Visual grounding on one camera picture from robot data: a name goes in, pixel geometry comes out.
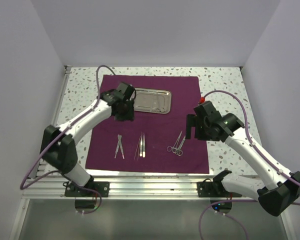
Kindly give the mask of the steel scalpel handle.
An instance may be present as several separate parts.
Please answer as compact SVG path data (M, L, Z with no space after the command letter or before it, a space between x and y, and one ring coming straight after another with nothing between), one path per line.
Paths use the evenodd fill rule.
M114 158L117 157L119 149L122 150L122 136L120 134L117 135L117 145L116 145L116 149L115 149Z
M117 155L118 151L120 150L122 158L125 159L124 148L123 148L123 144L122 144L122 135L118 134L117 138L118 138L118 142L117 142L116 155Z

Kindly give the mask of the steel surgical scissors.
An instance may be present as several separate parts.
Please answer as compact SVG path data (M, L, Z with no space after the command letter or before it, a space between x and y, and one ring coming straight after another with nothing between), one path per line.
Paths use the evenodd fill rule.
M181 143L179 144L178 148L175 150L175 154L177 156L182 156L183 155L182 147L183 147L185 141L186 141L186 137L184 136Z

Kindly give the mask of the steel ring-handle hemostat forceps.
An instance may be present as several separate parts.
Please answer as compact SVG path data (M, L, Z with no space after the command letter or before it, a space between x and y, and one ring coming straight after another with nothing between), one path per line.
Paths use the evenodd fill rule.
M168 151L168 152L172 152L172 153L176 153L176 152L177 152L177 150L178 150L178 143L179 143L179 141L180 141L180 138L181 138L181 136L182 136L182 133L183 133L183 131L181 131L181 132L179 133L179 135L178 135L178 137L177 137L177 139L176 139L176 141L175 141L175 143L174 143L173 146L168 146L168 147L167 147L167 151Z

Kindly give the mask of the steel tweezers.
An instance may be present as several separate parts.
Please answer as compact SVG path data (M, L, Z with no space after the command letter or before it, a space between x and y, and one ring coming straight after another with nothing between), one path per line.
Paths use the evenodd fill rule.
M139 157L142 158L143 157L143 149L144 149L144 134L143 132L141 133L140 136L140 141L139 141Z
M142 157L146 157L146 141L145 141L145 133L142 133Z

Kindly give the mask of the purple cloth wrap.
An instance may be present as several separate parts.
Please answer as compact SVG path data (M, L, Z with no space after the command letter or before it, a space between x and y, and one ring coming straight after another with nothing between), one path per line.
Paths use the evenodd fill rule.
M209 173L208 149L205 141L185 140L178 156L168 152L180 132L185 134L186 117L194 112L201 98L196 76L128 76L105 75L100 90L109 91L125 82L135 88L166 90L172 94L171 110L167 114L136 112L134 121L116 121L113 117L92 130L85 167L90 170L140 173ZM141 133L145 133L145 158L134 160ZM124 158L119 149L115 158L118 135L122 135Z

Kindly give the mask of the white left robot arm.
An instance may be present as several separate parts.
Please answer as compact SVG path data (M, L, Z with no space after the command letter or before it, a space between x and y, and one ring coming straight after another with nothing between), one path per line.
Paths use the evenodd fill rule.
M91 195L93 177L78 163L76 146L89 131L110 117L121 122L133 121L135 97L135 88L121 82L117 88L100 93L74 118L59 126L49 125L43 132L39 158L75 183L82 196Z

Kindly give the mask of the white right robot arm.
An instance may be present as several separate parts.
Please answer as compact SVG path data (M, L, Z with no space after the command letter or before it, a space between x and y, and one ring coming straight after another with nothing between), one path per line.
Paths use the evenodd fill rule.
M256 200L272 216L279 216L300 196L300 171L292 172L276 161L249 133L234 114L221 115L211 101L194 108L186 116L185 138L220 141L237 152L257 173L258 178L223 170L212 180L197 183L199 197L244 196Z

